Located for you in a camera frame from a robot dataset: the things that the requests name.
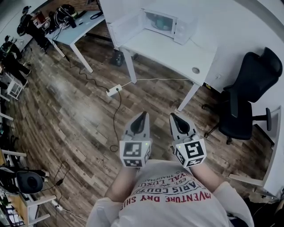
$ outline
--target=round hole on table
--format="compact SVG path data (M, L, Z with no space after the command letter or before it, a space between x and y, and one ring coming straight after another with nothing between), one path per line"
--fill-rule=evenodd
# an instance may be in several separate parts
M192 72L195 73L195 74L199 74L200 70L197 67L193 67Z

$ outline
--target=white desk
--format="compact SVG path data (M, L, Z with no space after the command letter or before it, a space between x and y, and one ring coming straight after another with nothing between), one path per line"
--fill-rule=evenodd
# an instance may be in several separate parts
M271 112L272 130L264 131L275 143L271 160L263 180L256 180L244 176L230 174L229 177L249 184L261 186L267 195L280 198L284 188L284 109L279 107Z
M64 43L71 47L71 49L74 51L74 53L77 55L77 57L80 59L80 61L83 63L83 65L86 67L86 69L91 73L93 72L92 68L88 64L88 62L85 60L83 55L80 53L78 48L75 46L75 43L84 36L88 31L90 31L93 27L101 23L105 18L104 16L100 16L94 20L91 20L90 17L94 14L98 13L99 11L87 11L81 18L78 18L75 23L77 27L72 28L69 26L66 29L62 29L60 34L60 29L55 30L51 34L47 34L45 37L48 38L48 40L52 43L52 45L55 47L55 49L60 53L62 57L65 57L64 53L58 48L58 46L55 44L54 41L58 41L60 43Z
M178 111L182 111L198 88L203 85L217 48L209 51L199 47L190 39L185 45L180 45L170 37L144 29L123 44L120 49L124 54L133 83L136 83L137 79L131 52L158 62L191 80L193 86L178 108ZM197 67L200 73L193 73L193 67Z

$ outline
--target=power strip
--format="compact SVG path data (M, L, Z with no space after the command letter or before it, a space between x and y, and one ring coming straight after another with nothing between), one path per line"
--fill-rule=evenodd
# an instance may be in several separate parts
M114 94L118 93L119 91L122 90L122 87L120 84L118 84L117 86L114 86L113 88L110 88L109 92L106 92L107 96L113 96Z
M52 205L54 205L56 207L56 209L58 209L60 211L63 210L63 207L60 206L56 200L52 200L51 203L52 203Z

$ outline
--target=wooden floor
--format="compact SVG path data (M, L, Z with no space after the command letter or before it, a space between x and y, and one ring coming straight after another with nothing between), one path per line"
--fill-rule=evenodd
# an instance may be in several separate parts
M77 46L94 69L92 74L87 73L88 78L95 78L107 88L130 81L125 64L121 67L109 64L113 48L107 43L83 37ZM71 49L59 47L72 65L81 65ZM112 117L119 105L119 96L108 97L94 81L79 75L78 68L70 69L69 62L53 48L45 55L32 41L24 60L32 64L28 87L22 91L19 101L8 104L8 115L15 119L10 123L12 131L20 138L18 150L28 154L30 169L43 168L50 172L50 182L45 188L64 176L66 167L53 181L61 161L65 160L71 170L63 184L43 194L60 197L60 190L63 208L87 219L94 203L104 195L121 167L119 153L109 150L110 145L117 143ZM134 66L138 78L182 78L141 56ZM119 137L127 121L145 110L150 114L151 156L169 159L172 141L169 114L179 106L191 86L188 81L138 81L136 85L125 86L115 120ZM217 101L218 95L202 87L182 112L194 121L202 136L217 123L218 117L202 110L201 106ZM218 130L205 139L206 162L214 171L224 178L231 172L257 179L264 177L272 152L270 143L257 129L253 129L253 138L249 141L234 140L230 146L225 142L226 137ZM253 188L247 184L233 180L230 183L242 196L252 193ZM51 217L37 226L56 226L55 209L51 204L42 206L40 213L50 213ZM85 222L60 211L57 224L83 227Z

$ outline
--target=white t-shirt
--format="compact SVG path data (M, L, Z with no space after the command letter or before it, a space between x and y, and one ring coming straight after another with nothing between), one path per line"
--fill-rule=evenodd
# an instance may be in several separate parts
M211 193L179 163L149 160L124 203L99 199L86 227L231 227L228 214L254 226L228 182Z

